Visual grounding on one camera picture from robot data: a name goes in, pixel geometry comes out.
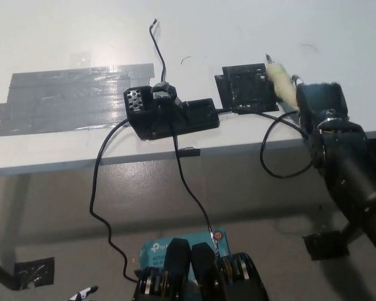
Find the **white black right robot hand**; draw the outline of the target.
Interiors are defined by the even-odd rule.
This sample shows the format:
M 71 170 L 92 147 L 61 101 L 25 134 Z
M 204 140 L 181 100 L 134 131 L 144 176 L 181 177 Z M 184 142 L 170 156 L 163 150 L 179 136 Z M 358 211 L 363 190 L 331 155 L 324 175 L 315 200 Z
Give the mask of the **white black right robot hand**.
M 299 84 L 296 102 L 301 129 L 310 135 L 325 119 L 348 120 L 348 108 L 338 83 Z

